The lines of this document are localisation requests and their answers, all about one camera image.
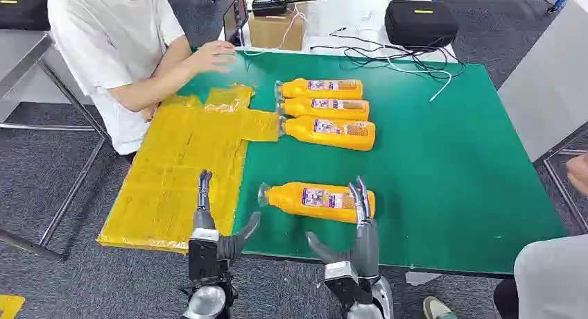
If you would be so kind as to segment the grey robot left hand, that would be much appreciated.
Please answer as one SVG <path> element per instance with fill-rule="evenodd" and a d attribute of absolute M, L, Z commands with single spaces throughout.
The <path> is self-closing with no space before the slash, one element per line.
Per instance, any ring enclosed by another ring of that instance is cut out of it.
<path fill-rule="evenodd" d="M 216 258 L 220 260 L 236 259 L 245 244 L 259 226 L 261 213 L 255 212 L 248 223 L 235 235 L 222 236 L 216 229 L 209 204 L 209 183 L 212 172 L 203 170 L 198 176 L 196 210 L 193 215 L 193 231 L 189 237 L 189 246 L 212 245 L 216 249 Z"/>

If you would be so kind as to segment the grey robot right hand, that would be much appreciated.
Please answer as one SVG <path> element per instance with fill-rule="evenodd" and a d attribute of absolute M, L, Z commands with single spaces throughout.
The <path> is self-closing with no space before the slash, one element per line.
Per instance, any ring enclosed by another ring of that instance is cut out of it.
<path fill-rule="evenodd" d="M 377 223 L 372 218 L 372 204 L 361 177 L 347 185 L 356 209 L 356 234 L 353 246 L 345 252 L 334 252 L 323 244 L 313 232 L 306 233 L 310 249 L 324 264 L 348 261 L 359 277 L 372 279 L 379 276 L 379 238 Z"/>

